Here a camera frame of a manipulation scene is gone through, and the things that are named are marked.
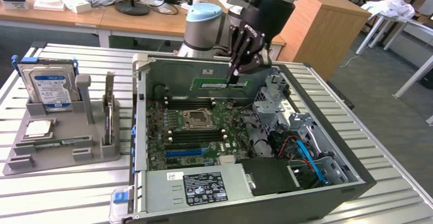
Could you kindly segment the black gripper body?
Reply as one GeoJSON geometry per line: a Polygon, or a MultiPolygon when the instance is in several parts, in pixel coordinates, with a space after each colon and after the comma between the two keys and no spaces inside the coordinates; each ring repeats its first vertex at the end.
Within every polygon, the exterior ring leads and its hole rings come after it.
{"type": "Polygon", "coordinates": [[[247,8],[243,8],[236,16],[239,22],[232,24],[235,30],[229,31],[229,48],[233,47],[239,29],[244,29],[244,25],[248,25],[256,31],[257,38],[264,34],[263,44],[268,49],[271,41],[280,33],[293,9],[293,3],[283,0],[255,0],[253,3],[248,4],[247,8]]]}

